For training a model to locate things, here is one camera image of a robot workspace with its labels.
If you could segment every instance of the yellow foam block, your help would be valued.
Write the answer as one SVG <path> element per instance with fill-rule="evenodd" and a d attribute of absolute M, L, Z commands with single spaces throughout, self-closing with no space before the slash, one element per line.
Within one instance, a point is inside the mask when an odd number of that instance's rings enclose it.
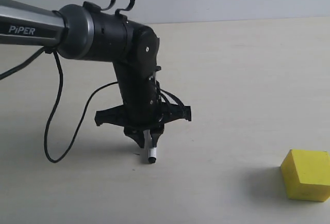
<path fill-rule="evenodd" d="M 280 168 L 288 198 L 324 202 L 330 197 L 327 152 L 290 150 Z"/>

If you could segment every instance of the black cable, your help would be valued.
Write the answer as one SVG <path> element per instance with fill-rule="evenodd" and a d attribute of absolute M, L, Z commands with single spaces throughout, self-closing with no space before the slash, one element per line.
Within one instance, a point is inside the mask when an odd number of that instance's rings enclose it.
<path fill-rule="evenodd" d="M 26 66 L 28 66 L 31 62 L 33 62 L 39 55 L 41 55 L 43 52 L 45 52 L 47 48 L 46 47 L 42 47 L 40 49 L 38 49 L 33 55 L 31 55 L 25 62 L 23 62 L 22 64 L 19 64 L 18 66 L 8 70 L 7 72 L 4 72 L 2 74 L 0 74 L 0 80 L 7 78 L 8 76 L 12 75 L 13 73 L 16 73 L 20 70 L 22 70 L 23 68 L 25 68 Z"/>
<path fill-rule="evenodd" d="M 46 124 L 46 128 L 45 128 L 45 134 L 44 134 L 44 151 L 45 151 L 45 155 L 47 157 L 47 159 L 52 162 L 52 163 L 57 163 L 57 162 L 60 162 L 66 155 L 67 153 L 70 151 L 70 149 L 72 148 L 72 145 L 76 139 L 76 136 L 78 134 L 78 131 L 80 129 L 80 126 L 82 124 L 82 121 L 84 120 L 84 117 L 85 117 L 85 114 L 86 114 L 86 111 L 87 111 L 87 108 L 88 108 L 88 105 L 90 103 L 90 101 L 92 100 L 92 98 L 94 97 L 94 95 L 101 91 L 102 89 L 108 87 L 108 86 L 112 86 L 114 84 L 117 84 L 118 82 L 112 82 L 112 83 L 109 83 L 109 84 L 106 84 L 106 85 L 103 85 L 99 88 L 97 88 L 92 94 L 91 96 L 88 98 L 87 102 L 86 102 L 86 105 L 85 105 L 85 108 L 84 108 L 84 111 L 82 112 L 82 116 L 81 116 L 81 119 L 79 121 L 79 124 L 76 128 L 76 131 L 72 137 L 72 140 L 70 142 L 70 145 L 68 146 L 67 150 L 58 158 L 58 159 L 52 159 L 49 152 L 48 152 L 48 145 L 47 145 L 47 138 L 48 138 L 48 131 L 50 129 L 50 124 L 51 124 L 51 121 L 53 119 L 53 116 L 55 114 L 55 111 L 57 109 L 57 106 L 60 102 L 60 99 L 61 99 L 61 95 L 62 95 L 62 89 L 63 89 L 63 70 L 62 70 L 62 67 L 61 67 L 61 63 L 60 63 L 60 60 L 59 60 L 59 57 L 58 57 L 58 54 L 56 51 L 53 52 L 54 54 L 54 57 L 55 57 L 55 61 L 56 61 L 56 65 L 57 65 L 57 69 L 58 69 L 58 73 L 59 73 L 59 86 L 58 86 L 58 92 L 57 92 L 57 96 L 56 96 L 56 101 L 55 101 L 55 104 L 53 106 L 53 109 L 52 109 L 52 112 L 47 120 L 47 124 Z"/>

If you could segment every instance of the gray metal tube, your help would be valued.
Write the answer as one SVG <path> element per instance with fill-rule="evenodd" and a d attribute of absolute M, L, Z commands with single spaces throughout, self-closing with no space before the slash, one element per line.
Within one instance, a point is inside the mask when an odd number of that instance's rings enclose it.
<path fill-rule="evenodd" d="M 64 20 L 57 12 L 12 0 L 0 0 L 0 43 L 56 46 Z"/>

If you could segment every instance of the robotic arm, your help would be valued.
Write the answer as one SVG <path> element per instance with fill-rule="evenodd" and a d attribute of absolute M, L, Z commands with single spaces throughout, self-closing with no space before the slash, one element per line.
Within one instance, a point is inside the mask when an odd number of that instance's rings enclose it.
<path fill-rule="evenodd" d="M 156 62 L 159 38 L 154 31 L 120 13 L 131 10 L 135 0 L 113 15 L 103 13 L 115 1 L 105 9 L 84 2 L 48 11 L 0 0 L 0 43 L 39 45 L 66 59 L 112 62 L 123 105 L 97 111 L 96 125 L 124 127 L 124 134 L 141 148 L 150 140 L 148 161 L 154 163 L 164 125 L 177 119 L 191 121 L 191 109 L 156 81 L 161 67 Z M 177 104 L 170 103 L 165 94 Z"/>

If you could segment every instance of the table surface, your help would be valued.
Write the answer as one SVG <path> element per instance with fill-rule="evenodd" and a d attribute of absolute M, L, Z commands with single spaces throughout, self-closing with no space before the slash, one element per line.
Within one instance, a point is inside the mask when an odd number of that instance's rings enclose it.
<path fill-rule="evenodd" d="M 154 165 L 120 127 L 93 121 L 121 104 L 92 100 L 67 157 L 49 163 L 43 132 L 58 86 L 51 55 L 0 82 L 0 223 L 325 223 L 330 201 L 287 200 L 279 166 L 290 149 L 330 151 L 330 18 L 152 26 L 161 86 L 192 106 L 166 125 Z M 35 47 L 0 46 L 1 71 Z M 62 59 L 51 126 L 57 157 L 84 104 L 114 81 L 111 64 Z"/>

